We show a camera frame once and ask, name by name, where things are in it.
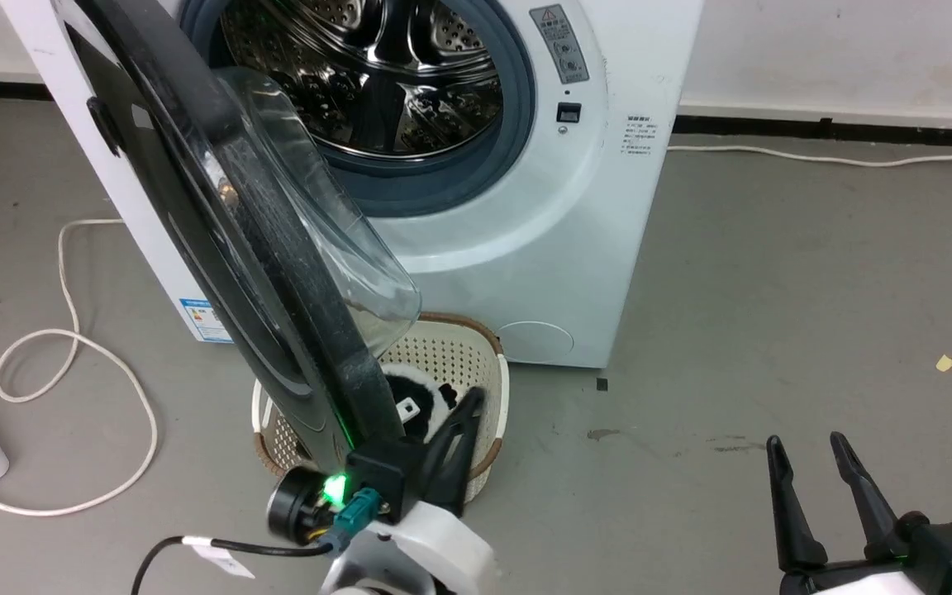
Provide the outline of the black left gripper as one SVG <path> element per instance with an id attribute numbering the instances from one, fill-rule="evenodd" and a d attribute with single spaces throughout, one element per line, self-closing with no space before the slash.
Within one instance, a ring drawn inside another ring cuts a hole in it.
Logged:
<path id="1" fill-rule="evenodd" d="M 295 545 L 347 547 L 374 521 L 397 522 L 416 500 L 464 506 L 486 391 L 472 387 L 424 445 L 371 440 L 336 474 L 290 469 L 269 498 L 269 531 Z"/>

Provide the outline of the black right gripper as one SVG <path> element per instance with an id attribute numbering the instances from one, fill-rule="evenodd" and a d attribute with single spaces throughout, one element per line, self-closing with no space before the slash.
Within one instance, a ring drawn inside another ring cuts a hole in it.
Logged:
<path id="1" fill-rule="evenodd" d="M 828 564 L 826 550 L 798 501 L 781 437 L 770 436 L 766 453 L 778 567 L 788 573 L 779 594 L 952 594 L 952 522 L 932 523 L 919 511 L 897 516 L 849 438 L 834 431 L 830 443 L 859 515 L 863 558 L 821 569 Z"/>

